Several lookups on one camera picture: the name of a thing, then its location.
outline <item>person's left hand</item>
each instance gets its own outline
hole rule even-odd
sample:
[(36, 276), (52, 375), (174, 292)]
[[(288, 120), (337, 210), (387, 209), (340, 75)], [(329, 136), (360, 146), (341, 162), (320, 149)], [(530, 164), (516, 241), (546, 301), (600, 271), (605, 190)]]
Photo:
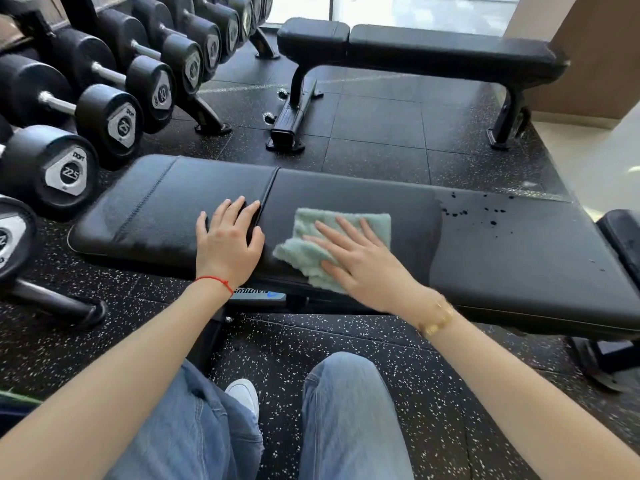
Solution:
[(251, 243), (247, 246), (246, 233), (260, 202), (255, 201), (240, 212), (244, 197), (231, 203), (222, 202), (211, 218), (207, 231), (206, 212), (201, 212), (196, 222), (198, 254), (196, 256), (196, 278), (215, 276), (227, 280), (233, 290), (244, 284), (258, 265), (264, 245), (264, 234), (260, 227), (253, 228)]

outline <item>shoe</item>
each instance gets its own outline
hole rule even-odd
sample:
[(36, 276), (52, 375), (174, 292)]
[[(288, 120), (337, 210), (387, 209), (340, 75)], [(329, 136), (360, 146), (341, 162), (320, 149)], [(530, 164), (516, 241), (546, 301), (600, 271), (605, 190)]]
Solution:
[(249, 379), (238, 379), (227, 386), (225, 392), (236, 399), (238, 403), (253, 413), (256, 419), (260, 408), (258, 407), (258, 393)]

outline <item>flat bench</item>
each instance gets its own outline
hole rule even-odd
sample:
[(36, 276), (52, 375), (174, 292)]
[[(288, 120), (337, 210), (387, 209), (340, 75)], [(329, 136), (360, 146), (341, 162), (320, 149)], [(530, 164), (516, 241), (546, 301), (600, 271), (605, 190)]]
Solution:
[(196, 218), (239, 195), (263, 202), (256, 220), (266, 236), (246, 286), (286, 294), (290, 312), (375, 314), (309, 286), (271, 255), (291, 236), (296, 209), (388, 212), (398, 259), (474, 321), (590, 339), (640, 337), (635, 284), (569, 202), (149, 155), (79, 218), (68, 243), (94, 264), (193, 279)]
[(500, 114), (486, 133), (493, 148), (508, 149), (530, 115), (523, 90), (560, 78), (569, 60), (539, 40), (501, 38), (433, 30), (356, 25), (290, 18), (278, 31), (280, 53), (298, 64), (291, 91), (271, 129), (268, 148), (301, 151), (296, 132), (316, 94), (316, 82), (303, 92), (306, 74), (332, 65), (455, 79), (495, 82), (507, 89)]

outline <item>jeans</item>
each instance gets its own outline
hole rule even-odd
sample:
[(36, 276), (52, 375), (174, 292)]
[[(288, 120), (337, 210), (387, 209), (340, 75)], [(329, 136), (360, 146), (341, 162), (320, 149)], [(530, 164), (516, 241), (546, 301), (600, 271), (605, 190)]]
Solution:
[[(305, 380), (299, 480), (409, 480), (409, 455), (376, 366), (338, 352)], [(108, 480), (255, 480), (253, 414), (185, 361)]]

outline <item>red string bracelet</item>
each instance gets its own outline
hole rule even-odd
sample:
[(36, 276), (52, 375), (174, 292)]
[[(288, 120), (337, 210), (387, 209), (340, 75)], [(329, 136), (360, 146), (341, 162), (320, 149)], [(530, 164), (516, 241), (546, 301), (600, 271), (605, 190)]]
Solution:
[(233, 288), (231, 288), (231, 286), (229, 286), (229, 282), (227, 280), (223, 280), (222, 278), (219, 278), (217, 276), (201, 276), (199, 278), (196, 278), (194, 282), (196, 282), (198, 280), (203, 280), (205, 278), (209, 279), (209, 280), (219, 281), (220, 283), (224, 284), (224, 286), (226, 286), (227, 289), (229, 290), (229, 293), (231, 293), (231, 296), (233, 296), (234, 290), (233, 290)]

